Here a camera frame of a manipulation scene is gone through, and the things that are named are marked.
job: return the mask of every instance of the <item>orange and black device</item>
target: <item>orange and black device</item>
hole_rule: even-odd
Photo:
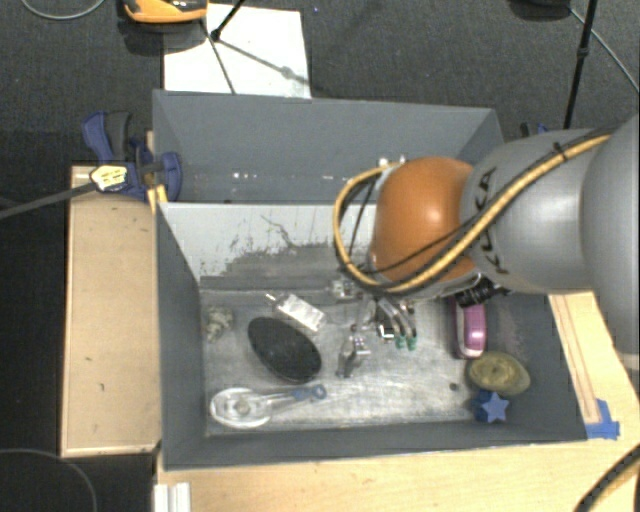
[[[140,23],[183,23],[207,15],[209,0],[123,0],[124,10]]]

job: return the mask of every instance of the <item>white paper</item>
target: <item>white paper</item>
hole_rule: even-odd
[[[231,8],[209,4],[207,31],[217,28]],[[311,97],[297,11],[241,7],[215,43],[217,56],[208,40],[174,51],[181,46],[184,35],[165,35],[166,90]]]

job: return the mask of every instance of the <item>yellow cable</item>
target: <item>yellow cable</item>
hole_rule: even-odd
[[[487,229],[487,227],[491,224],[491,222],[495,220],[500,212],[502,212],[502,210],[504,210],[511,203],[511,201],[513,201],[513,199],[515,199],[515,197],[520,194],[526,187],[564,163],[566,160],[575,158],[576,156],[589,151],[593,147],[602,144],[607,139],[609,139],[609,135],[602,135],[589,139],[585,142],[581,142],[571,148],[568,148],[563,153],[551,157],[549,160],[531,169],[519,180],[514,182],[496,200],[496,202],[485,213],[482,214],[482,216],[476,221],[471,229],[460,240],[458,240],[458,242],[456,242],[455,245],[453,245],[453,247],[451,247],[451,249],[449,249],[449,251],[447,251],[444,256],[442,256],[438,261],[418,274],[416,277],[410,279],[406,283],[388,288],[386,291],[389,293],[402,293],[412,288],[418,287],[428,280],[432,279],[434,276],[438,275],[440,272],[446,269],[446,267],[450,265],[456,258],[460,257],[462,253],[471,245],[471,243],[473,243],[473,241],[478,238],[485,229]],[[381,174],[387,168],[387,166],[384,166],[371,169],[347,182],[345,188],[342,189],[342,191],[336,198],[333,211],[333,233],[338,257],[343,262],[343,264],[346,265],[347,271],[352,276],[371,286],[380,286],[384,283],[372,279],[366,274],[360,272],[355,264],[349,259],[347,251],[344,247],[344,243],[342,242],[342,238],[340,236],[340,209],[342,208],[342,203],[344,202],[347,194],[357,184],[362,183],[363,181],[373,176]]]

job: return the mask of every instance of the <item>purple object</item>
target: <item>purple object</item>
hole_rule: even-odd
[[[487,318],[484,304],[461,308],[453,301],[456,318],[456,353],[464,359],[475,359],[487,346]]]
[[[98,162],[107,164],[115,161],[127,168],[126,184],[111,190],[102,190],[102,192],[123,194],[146,202],[148,187],[142,180],[142,174],[145,171],[161,171],[163,184],[167,189],[167,198],[169,201],[176,201],[182,186],[182,166],[177,153],[164,153],[161,162],[156,162],[157,168],[151,168],[150,166],[155,165],[153,154],[144,141],[127,137],[129,117],[130,115],[126,112],[109,114],[99,111],[91,114],[82,122],[84,142],[96,154]],[[136,163],[124,161],[127,156],[125,149],[127,139],[128,144],[135,152]]]
[[[600,400],[599,398],[596,398],[596,402],[598,404],[602,420],[600,423],[590,423],[585,425],[587,437],[589,439],[603,438],[613,439],[615,441],[620,436],[620,422],[613,421],[611,419],[611,413],[609,412],[607,402]]]

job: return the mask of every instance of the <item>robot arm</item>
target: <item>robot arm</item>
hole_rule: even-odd
[[[438,158],[400,166],[382,185],[365,271],[344,249],[340,216],[345,198],[383,172],[354,178],[334,209],[338,258],[361,286],[439,297],[479,272],[522,293],[593,289],[637,388],[638,116],[613,135],[506,144],[473,170]]]

